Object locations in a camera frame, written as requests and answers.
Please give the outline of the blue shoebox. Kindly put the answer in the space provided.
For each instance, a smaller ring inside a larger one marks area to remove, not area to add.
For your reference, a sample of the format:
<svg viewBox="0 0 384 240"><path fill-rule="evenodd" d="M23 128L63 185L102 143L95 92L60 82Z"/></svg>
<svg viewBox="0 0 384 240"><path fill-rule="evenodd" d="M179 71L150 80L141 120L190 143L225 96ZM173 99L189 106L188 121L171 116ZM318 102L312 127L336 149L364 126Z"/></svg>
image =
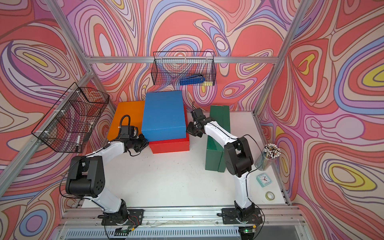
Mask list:
<svg viewBox="0 0 384 240"><path fill-rule="evenodd" d="M181 91L147 93L142 133L149 142L186 138Z"/></svg>

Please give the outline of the green shoebox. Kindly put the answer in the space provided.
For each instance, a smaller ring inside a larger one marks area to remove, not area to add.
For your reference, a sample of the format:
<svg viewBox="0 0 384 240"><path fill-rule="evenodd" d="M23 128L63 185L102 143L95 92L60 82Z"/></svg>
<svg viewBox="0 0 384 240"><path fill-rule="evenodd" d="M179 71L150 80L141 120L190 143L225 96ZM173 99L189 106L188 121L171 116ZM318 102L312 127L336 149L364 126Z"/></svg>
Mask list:
<svg viewBox="0 0 384 240"><path fill-rule="evenodd" d="M216 120L226 131L231 132L229 106L211 106L210 117ZM210 136L207 140L205 170L219 173L226 171L224 148Z"/></svg>

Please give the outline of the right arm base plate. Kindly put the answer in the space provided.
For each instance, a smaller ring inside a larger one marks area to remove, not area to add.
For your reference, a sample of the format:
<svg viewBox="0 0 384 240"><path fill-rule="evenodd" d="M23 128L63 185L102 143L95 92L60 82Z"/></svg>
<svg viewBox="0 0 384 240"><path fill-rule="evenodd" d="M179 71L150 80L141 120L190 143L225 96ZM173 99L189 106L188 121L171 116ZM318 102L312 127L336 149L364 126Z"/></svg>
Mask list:
<svg viewBox="0 0 384 240"><path fill-rule="evenodd" d="M217 216L222 218L225 225L251 224L258 226L263 223L263 215L259 208L253 208L244 212L235 208L223 208L220 213L217 213Z"/></svg>

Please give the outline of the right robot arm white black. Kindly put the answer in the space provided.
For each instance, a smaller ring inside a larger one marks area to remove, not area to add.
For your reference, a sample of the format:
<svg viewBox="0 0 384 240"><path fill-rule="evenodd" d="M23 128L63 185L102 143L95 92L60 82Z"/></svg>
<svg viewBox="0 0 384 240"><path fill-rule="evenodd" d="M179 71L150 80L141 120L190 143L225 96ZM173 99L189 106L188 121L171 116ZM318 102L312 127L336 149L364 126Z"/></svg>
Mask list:
<svg viewBox="0 0 384 240"><path fill-rule="evenodd" d="M187 126L187 133L199 138L208 135L224 148L226 168L235 180L236 218L243 221L253 214L256 207L251 200L248 183L248 174L254 164L249 142L245 137L229 133L216 120L206 117L200 108L192 110L191 115L193 120Z"/></svg>

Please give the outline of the red shoebox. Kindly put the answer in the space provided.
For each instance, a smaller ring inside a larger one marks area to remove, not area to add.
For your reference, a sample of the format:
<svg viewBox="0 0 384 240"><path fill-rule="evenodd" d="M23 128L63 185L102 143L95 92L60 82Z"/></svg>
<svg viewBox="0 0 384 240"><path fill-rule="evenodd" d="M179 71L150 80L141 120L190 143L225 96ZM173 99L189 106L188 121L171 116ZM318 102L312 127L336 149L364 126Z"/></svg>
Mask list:
<svg viewBox="0 0 384 240"><path fill-rule="evenodd" d="M153 154L185 152L190 150L190 139L186 133L187 107L181 112L181 104L174 109L163 108L153 114L145 113L144 134L149 137Z"/></svg>

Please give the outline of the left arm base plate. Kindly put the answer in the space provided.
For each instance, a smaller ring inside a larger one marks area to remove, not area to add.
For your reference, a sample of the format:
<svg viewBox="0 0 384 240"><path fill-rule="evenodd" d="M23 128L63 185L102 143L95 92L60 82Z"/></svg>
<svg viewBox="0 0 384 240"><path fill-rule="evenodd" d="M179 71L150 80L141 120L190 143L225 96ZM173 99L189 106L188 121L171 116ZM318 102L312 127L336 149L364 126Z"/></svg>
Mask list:
<svg viewBox="0 0 384 240"><path fill-rule="evenodd" d="M143 222L144 209L127 209L125 212L117 212L99 215L103 226L140 226Z"/></svg>

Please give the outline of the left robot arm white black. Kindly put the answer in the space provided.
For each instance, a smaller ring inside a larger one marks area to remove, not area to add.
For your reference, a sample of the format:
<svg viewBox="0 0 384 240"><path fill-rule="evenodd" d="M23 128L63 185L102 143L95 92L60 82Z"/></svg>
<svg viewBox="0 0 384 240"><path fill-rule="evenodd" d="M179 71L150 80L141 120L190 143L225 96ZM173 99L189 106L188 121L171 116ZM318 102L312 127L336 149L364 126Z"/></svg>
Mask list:
<svg viewBox="0 0 384 240"><path fill-rule="evenodd" d="M131 116L124 115L119 124L118 136L101 149L85 156L72 158L68 170L66 193L76 199L88 199L103 210L105 216L122 222L129 218L126 202L108 190L104 164L124 153L137 157L149 145Z"/></svg>

